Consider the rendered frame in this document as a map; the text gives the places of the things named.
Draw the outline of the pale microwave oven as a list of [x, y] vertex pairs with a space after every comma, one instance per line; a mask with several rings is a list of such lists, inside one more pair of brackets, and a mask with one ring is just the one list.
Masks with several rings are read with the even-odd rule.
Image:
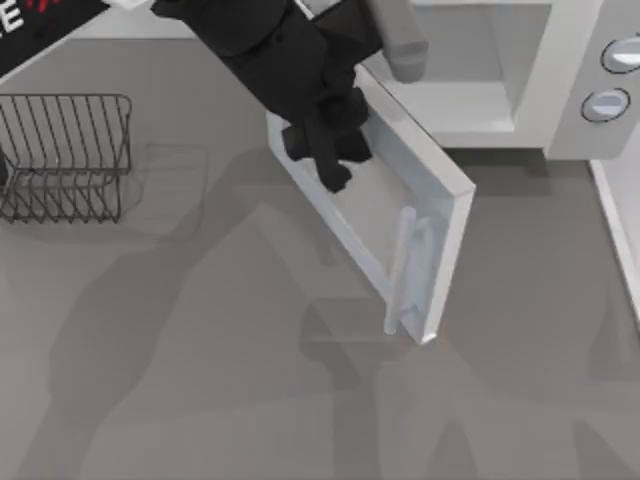
[[[613, 159], [640, 123], [640, 69], [611, 74], [601, 54], [640, 32], [640, 0], [413, 0], [429, 40], [412, 101], [444, 146], [539, 148], [553, 160]], [[624, 89], [628, 110], [591, 123], [593, 92]]]

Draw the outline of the pale microwave door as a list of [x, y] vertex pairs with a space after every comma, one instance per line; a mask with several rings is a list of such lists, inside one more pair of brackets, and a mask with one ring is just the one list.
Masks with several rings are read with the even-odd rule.
[[357, 84], [370, 106], [371, 160], [337, 194], [313, 163], [287, 157], [286, 122], [267, 114], [268, 144], [307, 201], [385, 303], [384, 331], [419, 345], [438, 333], [476, 186], [365, 67]]

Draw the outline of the grey microwave knob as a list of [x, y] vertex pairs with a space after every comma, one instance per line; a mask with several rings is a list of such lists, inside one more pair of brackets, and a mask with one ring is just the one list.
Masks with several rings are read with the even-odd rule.
[[602, 67], [611, 74], [629, 74], [640, 69], [640, 32], [611, 41], [602, 51]]
[[630, 104], [631, 97], [624, 89], [593, 92], [583, 101], [581, 115], [591, 123], [607, 123], [621, 117]]

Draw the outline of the pale grey rounded box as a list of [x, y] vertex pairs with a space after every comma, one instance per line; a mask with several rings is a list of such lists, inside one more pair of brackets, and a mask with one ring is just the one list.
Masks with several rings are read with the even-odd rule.
[[419, 81], [425, 72], [428, 41], [411, 0], [367, 0], [382, 40], [383, 56], [393, 78]]

